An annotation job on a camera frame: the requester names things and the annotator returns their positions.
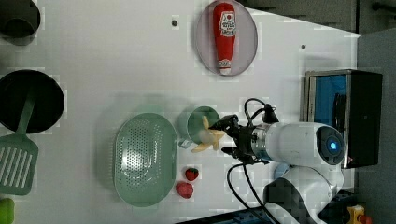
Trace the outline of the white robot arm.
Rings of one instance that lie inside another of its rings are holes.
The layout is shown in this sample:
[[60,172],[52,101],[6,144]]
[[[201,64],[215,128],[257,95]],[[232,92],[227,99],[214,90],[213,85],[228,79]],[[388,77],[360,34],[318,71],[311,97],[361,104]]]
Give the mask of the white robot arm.
[[259,125],[225,116],[210,126],[236,143],[222,151],[244,164],[274,161],[290,168],[263,189],[262,210],[273,224],[327,224],[318,217],[344,185],[343,136],[334,127],[315,122],[284,123],[264,115]]

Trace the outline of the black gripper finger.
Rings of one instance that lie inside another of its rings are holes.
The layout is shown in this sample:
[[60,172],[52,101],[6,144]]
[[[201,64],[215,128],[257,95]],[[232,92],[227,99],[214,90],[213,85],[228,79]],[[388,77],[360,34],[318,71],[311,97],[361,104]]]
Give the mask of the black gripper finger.
[[224,116],[210,126],[209,129],[223,131],[230,137],[235,137],[239,134],[239,118],[236,115]]
[[238,147],[223,147],[221,151],[227,155],[232,156],[234,159],[240,158],[240,150]]

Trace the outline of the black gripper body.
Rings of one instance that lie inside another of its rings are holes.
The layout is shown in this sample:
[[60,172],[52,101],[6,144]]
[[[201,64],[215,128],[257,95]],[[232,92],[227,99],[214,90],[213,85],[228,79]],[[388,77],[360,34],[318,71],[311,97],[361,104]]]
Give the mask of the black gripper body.
[[234,138],[236,148],[233,150],[234,157],[244,164],[253,164],[254,153],[251,148],[252,127],[239,126]]

